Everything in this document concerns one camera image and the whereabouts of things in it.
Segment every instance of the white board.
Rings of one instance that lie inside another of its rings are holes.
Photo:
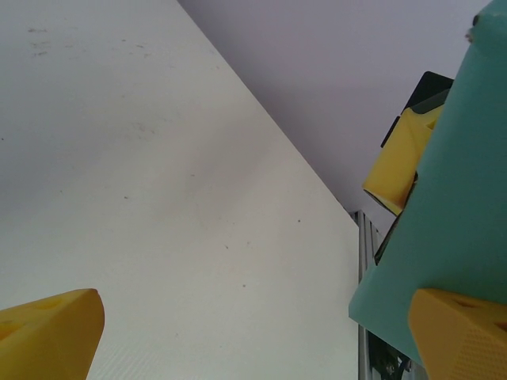
[[[89,379],[357,377],[357,228],[174,0],[0,36],[0,308],[97,288]]]

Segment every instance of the black object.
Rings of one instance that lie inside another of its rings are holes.
[[[419,80],[419,83],[416,85],[415,90],[412,92],[412,95],[410,95],[409,101],[406,102],[405,107],[403,108],[403,111],[409,107],[414,109],[415,105],[418,105],[419,103],[422,103],[426,100],[428,100],[431,97],[434,97],[435,95],[438,95],[439,93],[443,93],[447,90],[445,93],[445,96],[447,96],[447,93],[449,89],[452,86],[452,83],[454,82],[454,79],[447,78],[443,75],[435,74],[431,71],[426,71],[421,79]],[[389,139],[389,136],[391,136],[391,132],[393,129],[395,129],[395,125],[399,120],[399,116],[396,116],[395,121],[391,125],[391,128],[389,128],[389,131],[387,132],[386,137],[383,138],[382,143],[380,144],[380,147],[383,148],[384,145],[386,145],[386,141]]]

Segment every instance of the teal plastic board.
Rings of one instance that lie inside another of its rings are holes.
[[[469,38],[414,192],[349,306],[419,363],[408,326],[418,288],[507,303],[507,1],[483,9]]]

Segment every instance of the textured surface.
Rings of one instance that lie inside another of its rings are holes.
[[[491,4],[471,30],[382,260],[350,304],[356,321],[416,360],[407,315],[417,289],[507,303],[507,2]]]
[[[175,1],[0,35],[0,308],[97,288],[90,379],[357,377],[357,228]]]
[[[431,378],[507,378],[507,305],[420,289],[409,323]]]

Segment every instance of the yellow plastic piece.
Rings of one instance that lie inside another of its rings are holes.
[[[431,380],[507,378],[507,305],[422,289],[409,325]]]
[[[85,379],[103,329],[94,289],[1,310],[0,379]]]
[[[405,207],[417,164],[443,107],[425,114],[417,114],[411,108],[403,111],[363,183],[363,189],[395,215]]]

